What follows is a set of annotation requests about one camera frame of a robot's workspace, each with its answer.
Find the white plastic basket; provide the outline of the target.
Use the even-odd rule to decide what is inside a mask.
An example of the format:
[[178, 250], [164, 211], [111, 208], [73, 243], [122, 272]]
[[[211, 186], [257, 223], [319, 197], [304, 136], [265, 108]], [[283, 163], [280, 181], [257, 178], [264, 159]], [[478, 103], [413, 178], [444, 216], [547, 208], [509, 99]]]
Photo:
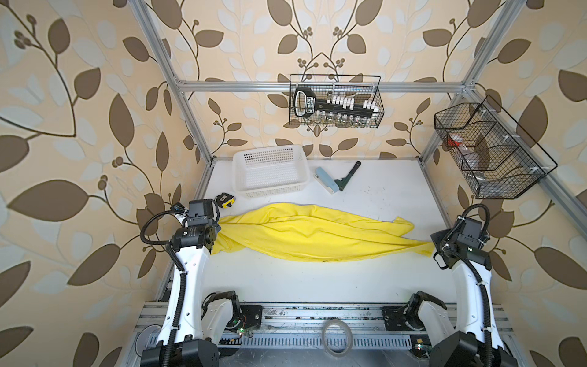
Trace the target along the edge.
[[232, 188], [249, 199], [302, 191], [310, 179], [299, 145], [240, 151], [232, 159]]

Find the yellow trousers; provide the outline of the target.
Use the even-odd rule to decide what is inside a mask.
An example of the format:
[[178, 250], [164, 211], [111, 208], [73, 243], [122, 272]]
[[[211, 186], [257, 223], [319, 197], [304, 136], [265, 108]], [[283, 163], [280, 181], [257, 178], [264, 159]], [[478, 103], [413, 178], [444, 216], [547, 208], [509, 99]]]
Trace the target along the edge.
[[400, 217], [373, 220], [317, 205], [274, 203], [224, 217], [212, 253], [251, 249], [287, 261], [362, 261], [402, 252], [431, 257], [430, 241], [408, 238], [414, 225]]

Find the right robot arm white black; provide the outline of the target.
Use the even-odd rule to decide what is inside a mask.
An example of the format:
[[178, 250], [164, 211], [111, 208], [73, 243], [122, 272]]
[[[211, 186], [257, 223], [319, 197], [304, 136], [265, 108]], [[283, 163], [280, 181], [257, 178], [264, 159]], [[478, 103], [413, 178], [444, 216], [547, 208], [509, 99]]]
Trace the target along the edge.
[[489, 241], [491, 211], [473, 204], [450, 229], [432, 234], [434, 258], [449, 270], [456, 287], [456, 322], [447, 305], [424, 291], [411, 295], [401, 307], [383, 307], [388, 331], [425, 332], [429, 340], [413, 348], [431, 366], [517, 366], [518, 361], [498, 333], [492, 306], [492, 262], [484, 246]]

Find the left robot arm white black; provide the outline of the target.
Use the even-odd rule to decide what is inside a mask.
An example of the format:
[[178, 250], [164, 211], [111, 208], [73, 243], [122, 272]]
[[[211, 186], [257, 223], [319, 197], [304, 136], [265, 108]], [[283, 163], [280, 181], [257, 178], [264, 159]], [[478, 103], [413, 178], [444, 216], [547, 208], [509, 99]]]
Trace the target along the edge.
[[168, 241], [160, 241], [174, 264], [168, 310], [157, 342], [142, 352], [142, 366], [218, 366], [224, 333], [244, 336], [261, 326], [263, 308], [242, 306], [234, 291], [203, 294], [203, 279], [213, 245], [221, 230], [220, 208], [214, 200], [192, 200], [153, 215], [141, 226], [140, 238], [152, 223], [171, 215], [180, 223]]

